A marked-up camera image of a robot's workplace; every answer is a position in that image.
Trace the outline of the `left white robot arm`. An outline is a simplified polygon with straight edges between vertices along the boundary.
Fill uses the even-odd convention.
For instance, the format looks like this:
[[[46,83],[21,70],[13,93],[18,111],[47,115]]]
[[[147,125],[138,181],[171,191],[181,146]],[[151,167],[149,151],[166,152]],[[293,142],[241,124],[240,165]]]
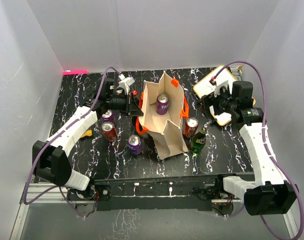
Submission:
[[[85,200],[95,195],[90,178],[72,169],[69,155],[81,136],[109,110],[141,117],[139,100],[130,90],[133,77],[121,75],[118,86],[111,78],[100,78],[97,89],[82,99],[70,119],[46,141],[36,141],[32,147],[33,174],[58,187],[76,189]]]

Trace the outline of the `beige canvas bag orange handles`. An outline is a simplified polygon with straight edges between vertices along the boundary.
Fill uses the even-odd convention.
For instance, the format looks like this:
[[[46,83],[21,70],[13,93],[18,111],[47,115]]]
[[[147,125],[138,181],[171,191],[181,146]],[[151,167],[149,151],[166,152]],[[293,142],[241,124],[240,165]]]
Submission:
[[[167,112],[157,113],[157,98],[164,94],[169,99]],[[186,153],[183,121],[189,117],[189,105],[179,81],[164,72],[158,83],[145,81],[139,107],[143,116],[136,119],[138,134],[149,134],[161,160]]]

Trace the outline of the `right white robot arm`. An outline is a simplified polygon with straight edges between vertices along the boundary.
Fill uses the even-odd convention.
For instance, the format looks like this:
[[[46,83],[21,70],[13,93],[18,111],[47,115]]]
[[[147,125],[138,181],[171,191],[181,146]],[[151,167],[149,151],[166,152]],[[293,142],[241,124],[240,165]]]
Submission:
[[[215,194],[225,199],[234,195],[251,216],[286,214],[297,199],[296,185],[291,185],[271,160],[274,157],[267,128],[263,127],[264,111],[254,107],[253,84],[249,81],[216,80],[199,82],[193,88],[200,98],[200,110],[207,118],[219,120],[221,114],[237,124],[249,153],[254,183],[235,173],[220,174],[215,181]]]

